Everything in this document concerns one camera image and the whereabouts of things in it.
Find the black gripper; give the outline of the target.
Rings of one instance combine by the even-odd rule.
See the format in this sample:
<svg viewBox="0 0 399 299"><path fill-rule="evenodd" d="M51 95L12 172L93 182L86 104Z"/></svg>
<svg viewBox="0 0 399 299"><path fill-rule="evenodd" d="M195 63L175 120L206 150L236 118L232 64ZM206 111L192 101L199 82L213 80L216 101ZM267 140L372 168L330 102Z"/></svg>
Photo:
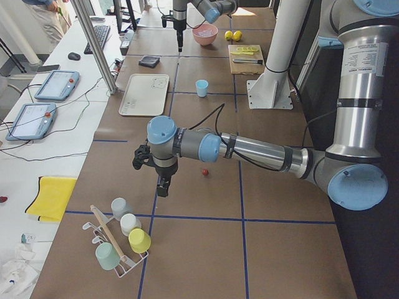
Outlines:
<svg viewBox="0 0 399 299"><path fill-rule="evenodd" d="M160 181L156 187L156 193L159 197L168 197L171 177L178 170L178 163L168 167L155 166L156 173L160 176Z"/></svg>
<svg viewBox="0 0 399 299"><path fill-rule="evenodd" d="M186 19L173 20L173 28L176 30L176 38L178 43L178 51L183 50L183 31L186 29Z"/></svg>

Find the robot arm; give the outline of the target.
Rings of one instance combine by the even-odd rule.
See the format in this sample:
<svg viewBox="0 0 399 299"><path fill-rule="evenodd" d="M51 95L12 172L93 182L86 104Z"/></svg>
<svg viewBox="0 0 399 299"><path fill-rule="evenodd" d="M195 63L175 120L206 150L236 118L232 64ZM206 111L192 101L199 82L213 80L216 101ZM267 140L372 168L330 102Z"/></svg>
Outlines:
<svg viewBox="0 0 399 299"><path fill-rule="evenodd" d="M161 18L163 27L167 21L173 22L179 51L189 2L210 23L238 9L238 1L173 1L170 14ZM283 75L290 79L294 50L310 3L281 2L265 69L257 80L249 82L250 109L283 108L280 83ZM132 163L135 169L144 164L155 168L160 176L158 196L168 196L178 158L210 163L223 156L268 171L292 173L315 184L348 210L367 210L385 198L388 179L377 166L381 154L375 148L375 137L389 43L398 34L398 1L321 3L319 46L344 49L336 108L307 122L301 149L219 132L218 118L224 104L190 128L178 128L170 117L156 116L147 124L147 143L135 151ZM218 110L214 133L194 130ZM325 151L304 147L309 125L332 114L336 116L332 145Z"/></svg>
<svg viewBox="0 0 399 299"><path fill-rule="evenodd" d="M187 5L192 5L201 13L205 21L212 24L221 15L231 15L236 12L239 1L209 1L209 0L173 0L173 9L171 11L171 21L176 31L178 43L178 52L183 50L183 32L186 29Z"/></svg>

